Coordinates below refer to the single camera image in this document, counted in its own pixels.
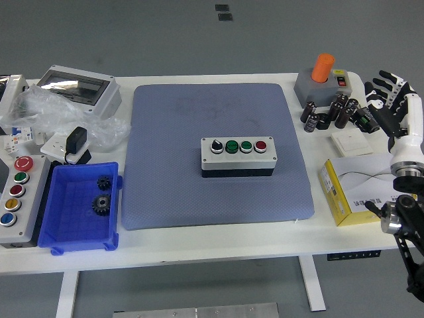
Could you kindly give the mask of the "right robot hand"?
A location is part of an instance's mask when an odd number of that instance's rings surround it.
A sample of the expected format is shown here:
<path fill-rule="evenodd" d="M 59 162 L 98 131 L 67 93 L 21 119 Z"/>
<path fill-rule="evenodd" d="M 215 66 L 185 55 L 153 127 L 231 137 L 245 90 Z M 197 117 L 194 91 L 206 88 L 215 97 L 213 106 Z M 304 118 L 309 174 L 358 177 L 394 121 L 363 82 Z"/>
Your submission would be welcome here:
<path fill-rule="evenodd" d="M 423 105 L 405 79 L 384 70 L 364 84 L 367 108 L 389 138 L 391 165 L 423 165 Z"/>

